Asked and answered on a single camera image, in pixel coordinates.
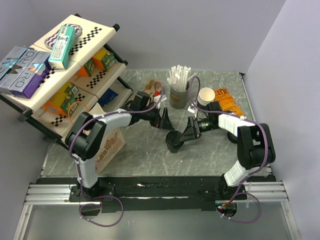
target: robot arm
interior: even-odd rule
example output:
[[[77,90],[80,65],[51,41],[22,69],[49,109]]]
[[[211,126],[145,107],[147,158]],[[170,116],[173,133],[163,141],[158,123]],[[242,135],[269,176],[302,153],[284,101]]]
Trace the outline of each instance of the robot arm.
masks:
[[[218,102],[211,102],[206,108],[209,111],[222,111]],[[218,113],[209,113],[208,117],[202,120],[190,116],[187,127],[182,134],[174,131],[177,132],[179,136],[179,138],[174,138],[178,144],[169,142],[169,145],[176,145],[180,148],[186,141],[199,139],[204,132],[219,128],[227,130],[228,138],[233,143],[237,143],[238,160],[229,171],[221,176],[222,188],[236,187],[250,173],[253,173],[261,166],[265,156],[265,143],[261,130],[255,124],[244,121],[243,119],[244,117],[238,118],[231,114]],[[271,133],[267,124],[261,123],[260,125],[267,137],[268,156],[266,164],[270,164],[276,159]]]
[[[147,106],[149,99],[149,95],[145,92],[138,92],[133,100],[117,110],[118,114],[94,120],[85,128],[86,131],[90,132],[88,134],[81,133],[76,139],[72,153],[77,159],[78,171],[81,172],[81,179],[78,178],[78,182],[82,181],[84,193],[87,196],[94,197],[98,191],[99,181],[95,168],[95,155],[99,151],[105,132],[133,125],[140,120],[149,121],[150,125],[155,128],[174,130],[166,107],[163,110],[162,116],[160,116],[160,109],[156,107],[144,113],[130,114],[126,112],[147,110],[151,107]],[[79,129],[93,117],[95,116],[87,112],[80,114],[65,138],[65,144],[68,147],[71,146]]]

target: teal box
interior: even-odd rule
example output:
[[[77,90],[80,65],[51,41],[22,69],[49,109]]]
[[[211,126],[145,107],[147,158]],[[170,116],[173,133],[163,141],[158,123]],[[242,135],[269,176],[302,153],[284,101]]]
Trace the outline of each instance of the teal box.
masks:
[[[65,70],[69,63],[69,52],[74,46],[76,31],[72,26],[61,26],[49,57],[53,69]]]

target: blue box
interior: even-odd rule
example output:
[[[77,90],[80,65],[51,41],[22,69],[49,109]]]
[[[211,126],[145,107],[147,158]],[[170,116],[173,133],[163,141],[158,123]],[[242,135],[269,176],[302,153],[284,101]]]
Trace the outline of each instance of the blue box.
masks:
[[[0,93],[9,94],[11,92],[9,88],[14,84],[20,74],[26,69],[32,59],[38,54],[37,50],[28,49],[21,58],[15,63],[11,71],[9,71],[1,80],[0,80]]]
[[[65,70],[69,63],[69,52],[76,40],[76,30],[73,26],[61,26],[49,58],[53,69]]]
[[[0,61],[0,80],[12,69],[27,48],[15,46],[4,59]]]
[[[10,92],[19,98],[30,99],[51,69],[49,57],[50,52],[39,51],[12,84]]]

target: cup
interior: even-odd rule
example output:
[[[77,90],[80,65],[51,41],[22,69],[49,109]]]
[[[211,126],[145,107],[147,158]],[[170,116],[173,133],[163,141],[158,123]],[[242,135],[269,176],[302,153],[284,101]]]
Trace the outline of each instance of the cup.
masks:
[[[189,82],[186,84],[186,90],[179,92],[174,90],[172,87],[170,89],[169,104],[174,109],[183,109],[187,102],[189,101]]]
[[[215,100],[216,94],[213,89],[210,87],[201,88],[199,91],[199,95],[197,98],[198,104],[201,106],[207,106],[207,104],[213,102]]]
[[[184,144],[183,141],[180,141],[181,136],[182,133],[177,130],[170,131],[166,135],[165,143],[170,153],[176,154]]]

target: snack box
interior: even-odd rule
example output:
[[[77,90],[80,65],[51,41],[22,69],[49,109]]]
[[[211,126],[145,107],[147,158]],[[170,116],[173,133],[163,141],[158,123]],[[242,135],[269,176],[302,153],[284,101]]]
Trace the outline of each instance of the snack box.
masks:
[[[75,76],[91,77],[95,70],[95,63],[92,58],[89,59],[80,69],[76,72]]]
[[[49,58],[49,64],[53,69],[67,69],[69,52],[74,46],[75,40],[76,31],[73,26],[60,27]]]
[[[75,94],[79,91],[76,85],[66,82],[42,108],[48,112],[58,115],[68,116],[70,106],[76,101]],[[70,116],[77,109],[78,104],[74,104],[70,110]]]
[[[19,58],[25,53],[27,48],[15,46],[4,59],[0,61],[0,80],[9,72],[17,63]]]
[[[12,84],[10,92],[19,98],[30,99],[51,69],[49,56],[50,52],[39,51]]]
[[[94,65],[102,70],[109,71],[109,69],[116,63],[115,56],[112,52],[101,48],[92,57]]]
[[[0,93],[11,95],[10,87],[18,79],[20,74],[26,69],[31,61],[38,54],[37,50],[28,49],[16,62],[12,69],[0,80]]]

